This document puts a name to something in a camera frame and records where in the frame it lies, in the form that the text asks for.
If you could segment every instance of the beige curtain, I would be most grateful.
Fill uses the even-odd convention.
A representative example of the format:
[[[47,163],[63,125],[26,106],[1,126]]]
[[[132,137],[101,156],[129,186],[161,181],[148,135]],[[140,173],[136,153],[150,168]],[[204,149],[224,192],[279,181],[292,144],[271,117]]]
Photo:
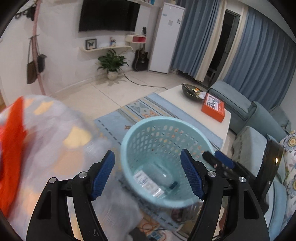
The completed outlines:
[[[210,67],[210,63],[212,61],[212,58],[214,56],[214,53],[216,51],[216,48],[220,39],[226,5],[227,5],[227,0],[220,1],[218,15],[217,15],[216,23],[212,32],[212,36],[210,38],[209,44],[207,46],[207,50],[202,59],[202,63],[197,72],[195,80],[203,82],[206,76],[207,70]]]
[[[244,25],[246,23],[248,9],[249,9],[248,6],[244,4],[243,7],[242,7],[241,16],[240,16],[239,24],[238,24],[238,27],[237,27],[237,32],[235,34],[231,49],[229,51],[226,62],[224,64],[224,66],[223,66],[217,80],[223,80],[224,79],[224,77],[226,76],[226,74],[227,74],[227,72],[228,72],[228,70],[230,68],[230,65],[231,65],[231,63],[232,63],[232,61],[234,59],[235,53],[237,51],[237,48],[239,46],[239,43],[240,43],[240,40],[241,40],[241,37],[242,37],[242,33],[244,31]]]

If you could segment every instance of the refrigerator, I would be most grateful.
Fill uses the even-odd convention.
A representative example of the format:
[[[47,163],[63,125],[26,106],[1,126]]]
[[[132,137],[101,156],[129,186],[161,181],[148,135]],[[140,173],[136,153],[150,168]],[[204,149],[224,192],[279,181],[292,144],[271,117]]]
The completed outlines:
[[[185,8],[164,3],[155,30],[149,70],[169,73],[175,52]]]

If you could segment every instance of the metal screw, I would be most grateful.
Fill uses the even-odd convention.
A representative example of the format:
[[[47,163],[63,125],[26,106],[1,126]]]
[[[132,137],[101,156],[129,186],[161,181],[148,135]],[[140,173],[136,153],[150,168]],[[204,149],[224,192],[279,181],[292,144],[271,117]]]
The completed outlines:
[[[52,177],[50,180],[49,180],[49,183],[55,183],[57,179],[55,177]]]
[[[207,173],[210,177],[215,177],[216,176],[216,173],[214,171],[209,171]]]
[[[79,173],[79,177],[80,178],[85,178],[86,176],[87,176],[87,173],[86,172]]]
[[[245,179],[244,177],[239,177],[239,181],[240,181],[241,183],[245,183],[245,182],[246,182],[246,179]]]

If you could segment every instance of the orange box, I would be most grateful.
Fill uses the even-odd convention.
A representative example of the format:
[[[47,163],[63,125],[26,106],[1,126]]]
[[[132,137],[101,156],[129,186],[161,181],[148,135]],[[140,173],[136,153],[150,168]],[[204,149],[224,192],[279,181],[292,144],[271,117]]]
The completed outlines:
[[[224,102],[207,93],[202,105],[202,112],[222,122],[225,117]]]

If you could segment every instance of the bottle label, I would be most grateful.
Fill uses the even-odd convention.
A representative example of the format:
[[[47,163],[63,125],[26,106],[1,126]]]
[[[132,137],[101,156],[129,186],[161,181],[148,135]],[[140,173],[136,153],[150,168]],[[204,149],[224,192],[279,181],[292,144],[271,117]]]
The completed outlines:
[[[145,172],[138,171],[134,176],[134,179],[138,184],[141,185],[147,192],[149,192],[153,197],[160,197],[164,194],[164,191],[154,182],[152,181]]]

